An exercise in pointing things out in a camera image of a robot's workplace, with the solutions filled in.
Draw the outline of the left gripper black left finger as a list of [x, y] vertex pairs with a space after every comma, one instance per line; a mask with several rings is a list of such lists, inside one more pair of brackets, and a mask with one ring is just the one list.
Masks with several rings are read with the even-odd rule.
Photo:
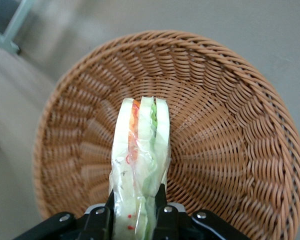
[[98, 203], [87, 208], [84, 226], [78, 240], [111, 240], [114, 224], [114, 193], [111, 191], [106, 203]]

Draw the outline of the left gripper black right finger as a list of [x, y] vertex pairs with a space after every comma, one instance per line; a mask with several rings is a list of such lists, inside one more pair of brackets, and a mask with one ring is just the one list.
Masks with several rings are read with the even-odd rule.
[[166, 187], [162, 183], [155, 196], [155, 226], [153, 240], [189, 240], [189, 235], [182, 219], [182, 213], [169, 205], [166, 197]]

